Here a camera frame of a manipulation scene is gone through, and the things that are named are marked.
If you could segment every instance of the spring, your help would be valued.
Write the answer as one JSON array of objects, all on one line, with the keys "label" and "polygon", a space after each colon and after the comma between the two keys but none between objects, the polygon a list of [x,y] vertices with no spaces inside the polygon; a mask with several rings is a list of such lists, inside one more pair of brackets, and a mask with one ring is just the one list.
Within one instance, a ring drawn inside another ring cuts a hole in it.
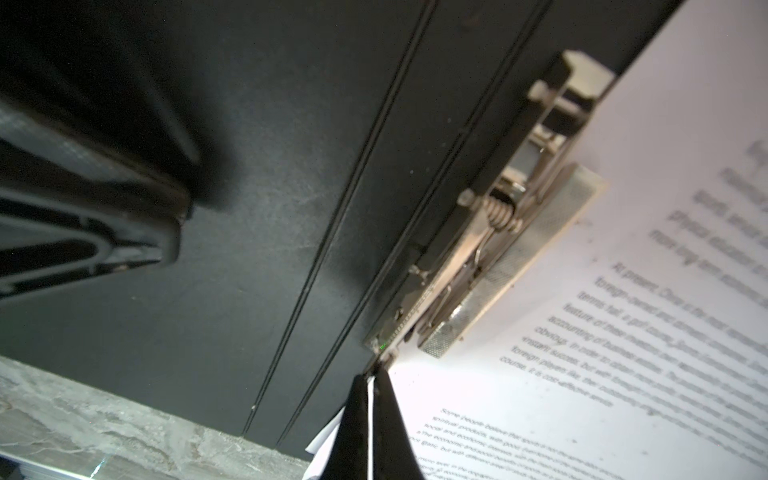
[{"label": "spring", "polygon": [[512,205],[494,197],[485,197],[482,206],[488,215],[488,222],[496,230],[512,230],[515,227],[515,207]]}]

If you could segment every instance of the gray marble countertop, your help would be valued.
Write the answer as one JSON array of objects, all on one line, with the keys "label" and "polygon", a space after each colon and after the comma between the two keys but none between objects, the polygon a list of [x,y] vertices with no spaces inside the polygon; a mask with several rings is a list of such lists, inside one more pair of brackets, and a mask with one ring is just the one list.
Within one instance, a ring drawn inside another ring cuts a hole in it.
[{"label": "gray marble countertop", "polygon": [[2,356],[0,456],[98,480],[295,480],[308,465]]}]

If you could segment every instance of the white paper sheet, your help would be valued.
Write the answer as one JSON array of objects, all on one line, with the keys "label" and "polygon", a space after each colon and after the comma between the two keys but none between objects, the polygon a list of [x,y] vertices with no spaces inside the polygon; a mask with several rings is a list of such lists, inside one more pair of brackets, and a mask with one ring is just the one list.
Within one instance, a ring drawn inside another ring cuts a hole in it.
[{"label": "white paper sheet", "polygon": [[610,182],[440,360],[391,375],[429,480],[768,478],[768,2],[690,0],[571,159]]}]

